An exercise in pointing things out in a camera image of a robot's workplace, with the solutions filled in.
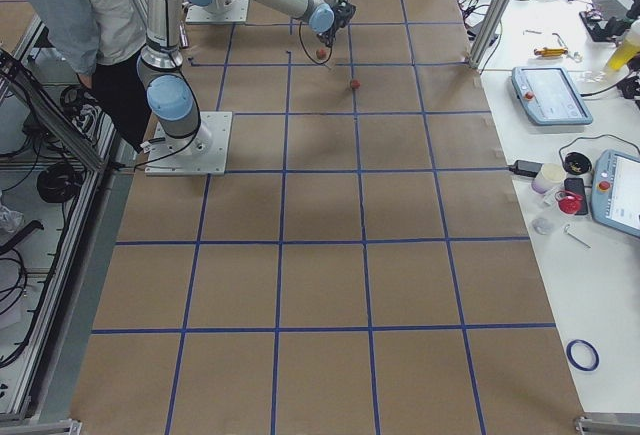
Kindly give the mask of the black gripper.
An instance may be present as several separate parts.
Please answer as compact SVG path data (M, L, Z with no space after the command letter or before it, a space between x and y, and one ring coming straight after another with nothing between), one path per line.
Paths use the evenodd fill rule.
M336 0L332 6L334 20L331 27L323 34L320 39L325 47L330 47L330 38L334 38L337 32L345 28L356 14L356 6L347 0Z

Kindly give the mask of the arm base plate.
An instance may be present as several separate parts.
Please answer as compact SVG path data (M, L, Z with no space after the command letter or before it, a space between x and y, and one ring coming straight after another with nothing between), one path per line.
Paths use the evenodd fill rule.
M222 111L200 113L200 129L192 141L165 134L160 124L144 171L149 176L223 175L226 168L233 114Z
M208 5L191 3L186 23L191 25L227 25L247 20L249 0L211 0Z

